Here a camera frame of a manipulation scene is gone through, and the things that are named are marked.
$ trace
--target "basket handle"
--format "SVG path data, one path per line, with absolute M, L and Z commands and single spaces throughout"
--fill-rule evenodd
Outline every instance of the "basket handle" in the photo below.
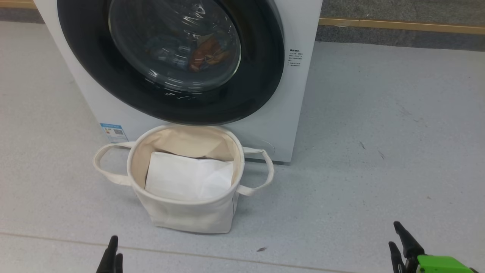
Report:
M 260 188 L 264 188 L 269 184 L 271 184 L 271 182 L 273 181 L 273 177 L 275 176 L 275 167 L 273 166 L 273 162 L 271 161 L 270 156 L 265 150 L 258 150 L 258 149 L 247 148 L 247 147 L 243 147 L 242 150 L 244 151 L 245 154 L 261 153 L 264 157 L 264 161 L 266 161 L 266 165 L 268 165 L 268 178 L 266 178 L 266 181 L 263 183 L 263 185 L 256 188 L 250 188 L 243 185 L 239 185 L 238 189 L 236 190 L 236 192 L 242 195 L 251 196 Z
M 119 184 L 119 185 L 130 186 L 131 182 L 129 180 L 129 176 L 102 170 L 101 169 L 101 158 L 111 148 L 124 147 L 124 148 L 130 148 L 131 149 L 134 145 L 135 145 L 135 141 L 123 142 L 123 143 L 113 143 L 113 144 L 104 145 L 103 147 L 101 147 L 101 149 L 99 149 L 96 152 L 96 154 L 93 157 L 94 168 L 98 172 L 100 172 L 104 176 L 106 176 L 106 178 L 108 178 L 111 182 L 113 182 L 115 184 Z

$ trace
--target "door glass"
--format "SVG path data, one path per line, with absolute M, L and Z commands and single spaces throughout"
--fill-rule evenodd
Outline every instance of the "door glass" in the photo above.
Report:
M 221 86 L 241 58 L 235 27 L 212 0 L 113 0 L 109 25 L 128 62 L 172 90 Z

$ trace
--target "white paper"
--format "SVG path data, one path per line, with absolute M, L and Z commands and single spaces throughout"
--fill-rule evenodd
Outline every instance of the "white paper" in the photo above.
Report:
M 232 174 L 232 161 L 153 152 L 145 190 L 164 198 L 200 201 L 220 196 L 228 190 Z

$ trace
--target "sticker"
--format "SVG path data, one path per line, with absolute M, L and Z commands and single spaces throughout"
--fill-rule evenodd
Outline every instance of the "sticker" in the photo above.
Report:
M 111 143 L 127 142 L 128 138 L 120 125 L 100 123 L 101 128 Z
M 290 49 L 290 54 L 288 56 L 288 62 L 286 63 L 289 67 L 299 67 L 302 64 L 303 53 L 300 53 L 299 49 Z

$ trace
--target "washing machine door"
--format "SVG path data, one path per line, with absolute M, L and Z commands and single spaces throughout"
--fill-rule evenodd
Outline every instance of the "washing machine door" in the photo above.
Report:
M 154 117 L 223 124 L 275 92 L 284 66 L 266 0 L 58 0 L 71 50 L 107 91 Z

